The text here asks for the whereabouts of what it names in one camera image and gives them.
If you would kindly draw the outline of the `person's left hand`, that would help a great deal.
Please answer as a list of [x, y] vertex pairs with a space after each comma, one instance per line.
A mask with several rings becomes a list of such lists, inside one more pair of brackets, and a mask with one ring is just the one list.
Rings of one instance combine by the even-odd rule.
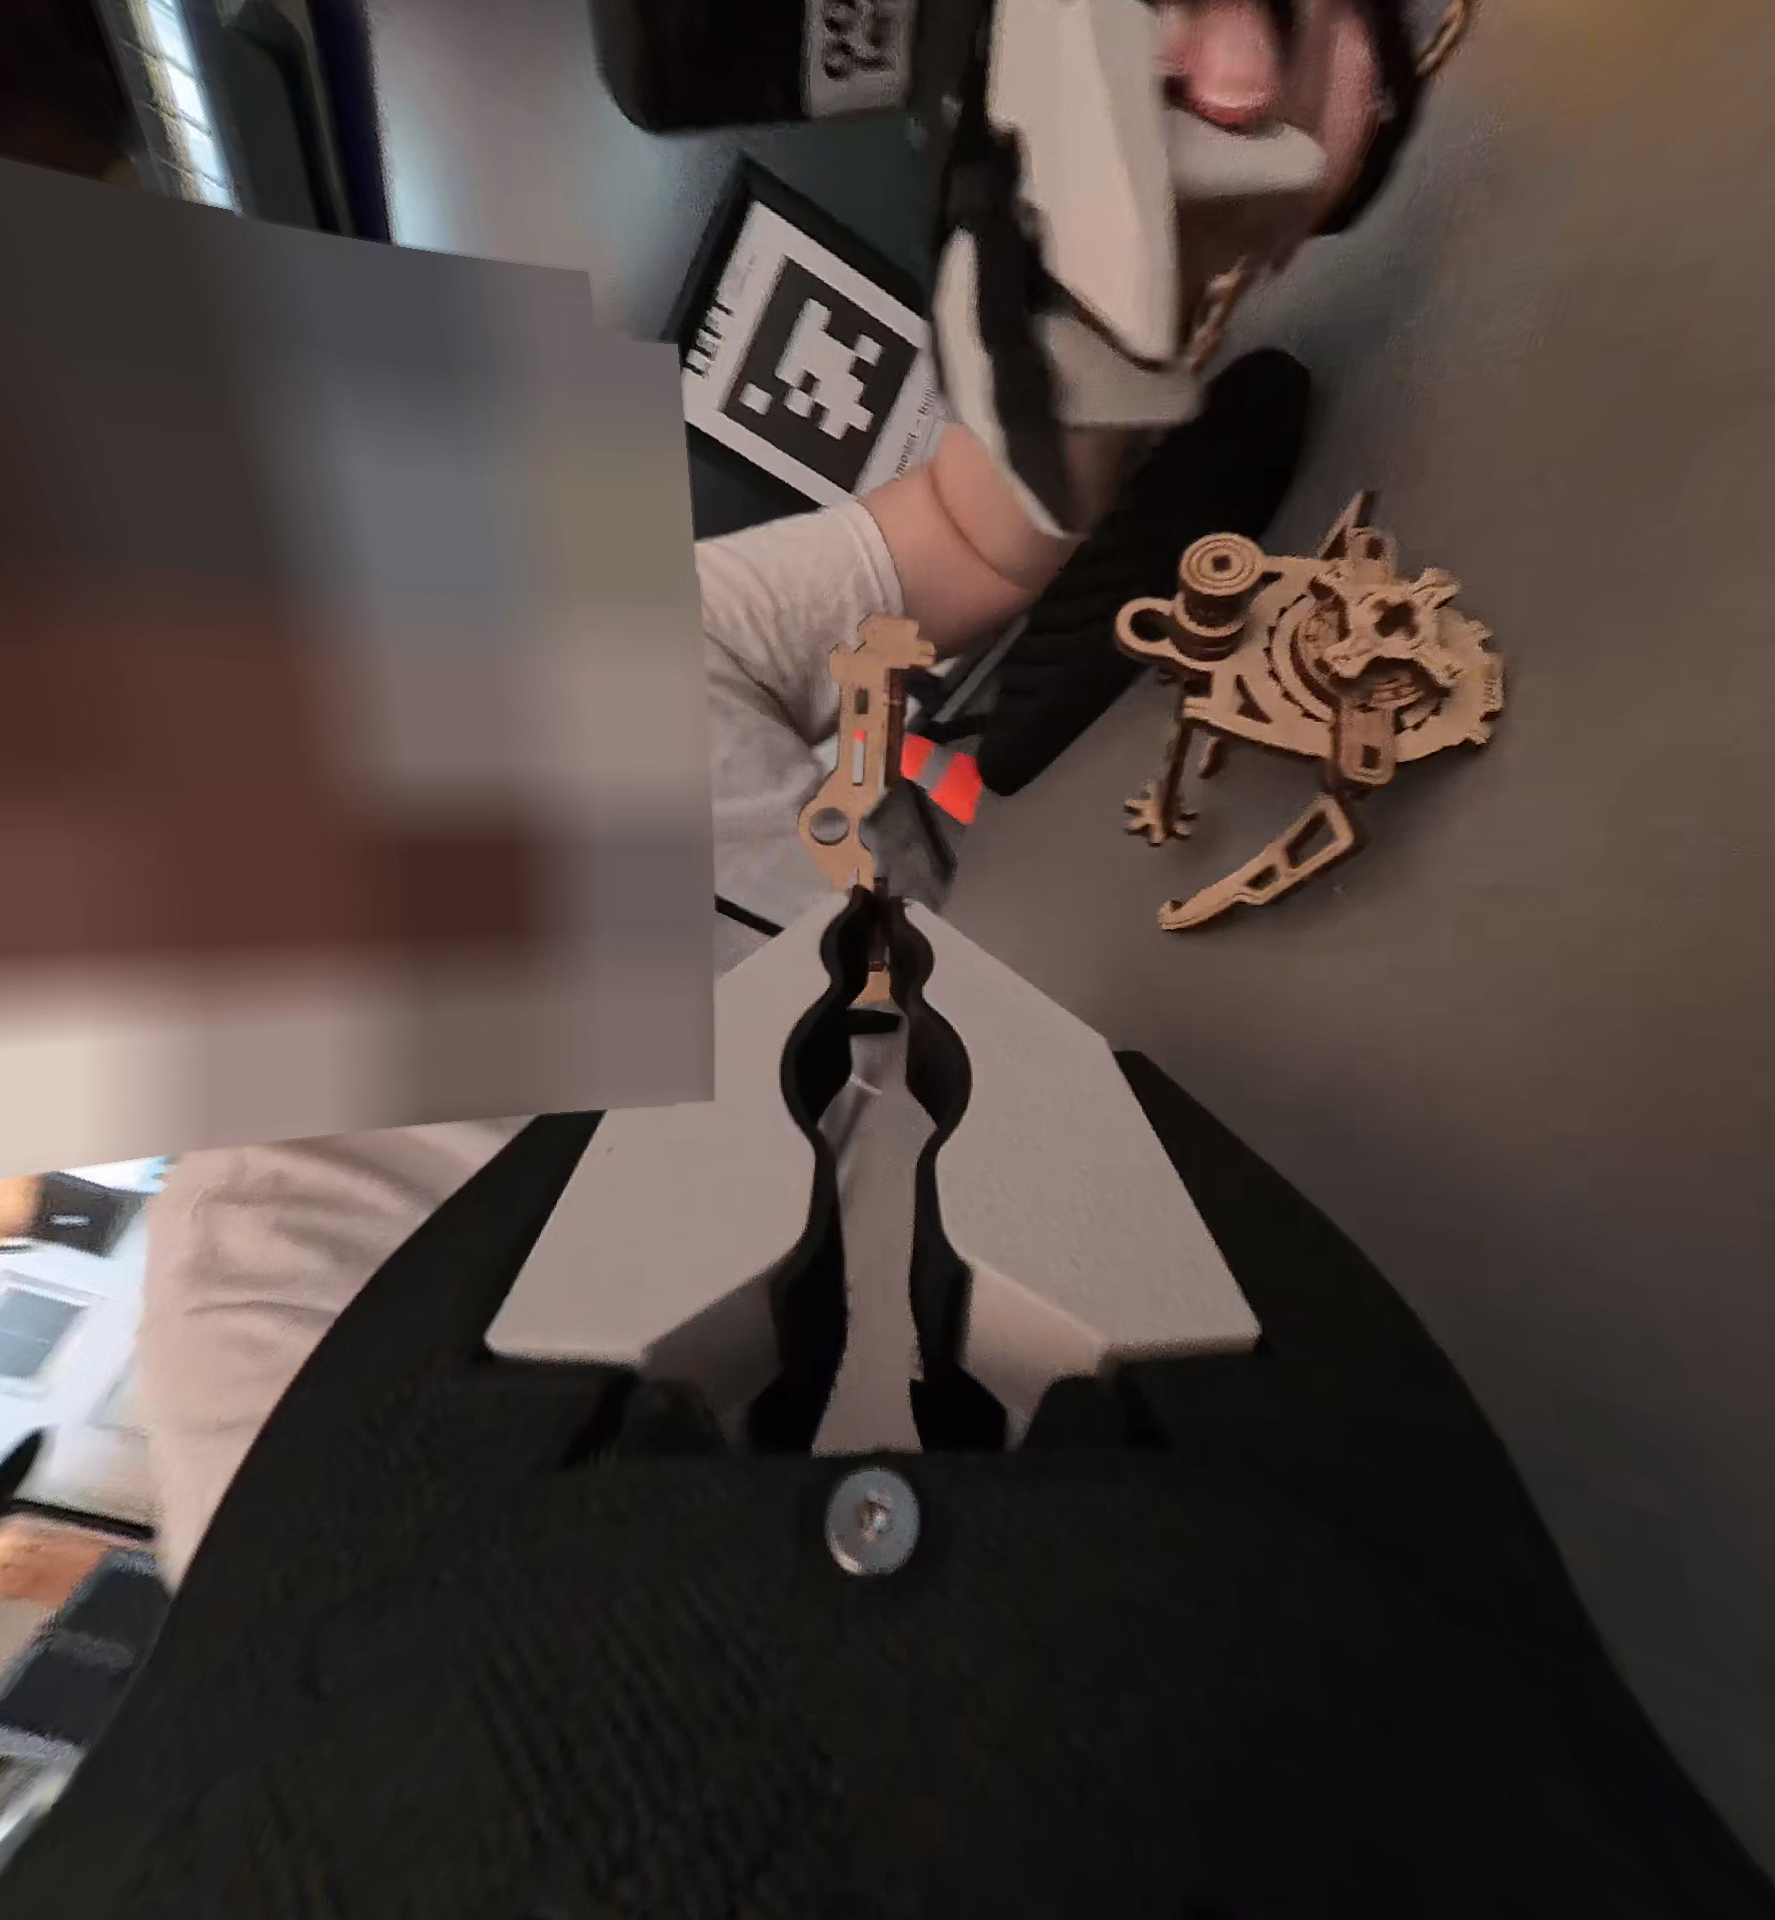
[[1343, 3], [1161, 4], [1157, 66], [1170, 101], [1230, 133], [1296, 127], [1327, 145], [1379, 130], [1368, 18]]

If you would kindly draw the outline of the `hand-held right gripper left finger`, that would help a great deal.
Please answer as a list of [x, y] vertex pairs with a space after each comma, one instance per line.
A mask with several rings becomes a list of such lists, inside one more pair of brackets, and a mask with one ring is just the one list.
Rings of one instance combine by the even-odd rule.
[[751, 1450], [809, 1450], [848, 1332], [826, 1111], [853, 1072], [863, 897], [829, 897], [714, 989], [708, 1102], [603, 1116], [486, 1335], [693, 1390]]

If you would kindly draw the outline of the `wooden gear model assembly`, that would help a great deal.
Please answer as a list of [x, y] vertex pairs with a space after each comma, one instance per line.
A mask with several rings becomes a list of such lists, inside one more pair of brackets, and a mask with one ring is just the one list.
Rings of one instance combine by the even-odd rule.
[[1165, 933], [1219, 922], [1304, 889], [1364, 848], [1362, 809], [1402, 768], [1493, 741], [1505, 663], [1493, 630], [1456, 606], [1460, 582], [1410, 571], [1355, 494], [1304, 554], [1235, 533], [1188, 544], [1168, 596], [1114, 611], [1114, 647], [1174, 690], [1157, 774], [1125, 807], [1150, 847], [1198, 821], [1185, 781], [1212, 779], [1232, 745], [1317, 770], [1306, 809], [1226, 878], [1157, 912]]

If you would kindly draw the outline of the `framed black-white marker board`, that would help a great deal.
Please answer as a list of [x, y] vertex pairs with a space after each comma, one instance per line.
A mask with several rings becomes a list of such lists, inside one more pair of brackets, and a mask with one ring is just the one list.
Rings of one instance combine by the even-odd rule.
[[950, 423], [917, 282], [739, 155], [668, 314], [687, 449], [763, 516], [922, 468]]

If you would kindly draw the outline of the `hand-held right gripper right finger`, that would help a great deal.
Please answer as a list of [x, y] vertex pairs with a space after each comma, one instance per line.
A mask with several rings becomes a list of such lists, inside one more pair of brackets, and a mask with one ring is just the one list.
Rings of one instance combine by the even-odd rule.
[[1008, 1450], [1048, 1392], [1246, 1357], [1259, 1321], [1108, 1042], [921, 907], [891, 910], [917, 1163], [922, 1450]]

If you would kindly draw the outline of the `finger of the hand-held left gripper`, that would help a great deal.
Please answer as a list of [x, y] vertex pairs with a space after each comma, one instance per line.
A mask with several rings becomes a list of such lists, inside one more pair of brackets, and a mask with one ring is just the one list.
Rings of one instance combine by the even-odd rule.
[[954, 420], [1048, 539], [1085, 537], [1105, 516], [1081, 436], [1150, 442], [1200, 409], [1204, 380], [1179, 360], [1129, 357], [1015, 223], [946, 231], [929, 324]]
[[1045, 272], [1137, 362], [1183, 344], [1163, 111], [1150, 6], [997, 3], [988, 120], [1019, 148]]

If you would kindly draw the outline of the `small wooden model part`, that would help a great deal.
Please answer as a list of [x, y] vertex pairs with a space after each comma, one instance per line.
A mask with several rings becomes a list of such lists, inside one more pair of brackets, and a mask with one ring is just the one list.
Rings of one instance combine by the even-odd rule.
[[886, 900], [937, 879], [946, 856], [922, 787], [904, 775], [906, 681], [934, 663], [921, 627], [871, 613], [829, 660], [837, 692], [831, 772], [799, 813], [799, 842], [825, 881]]

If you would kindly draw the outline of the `person's light clothing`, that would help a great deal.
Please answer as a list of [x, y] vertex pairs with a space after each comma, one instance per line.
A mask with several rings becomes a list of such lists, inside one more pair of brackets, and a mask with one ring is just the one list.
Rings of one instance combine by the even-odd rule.
[[207, 1148], [150, 1208], [138, 1328], [157, 1558], [176, 1598], [275, 1581], [378, 1494], [460, 1381], [593, 1116]]

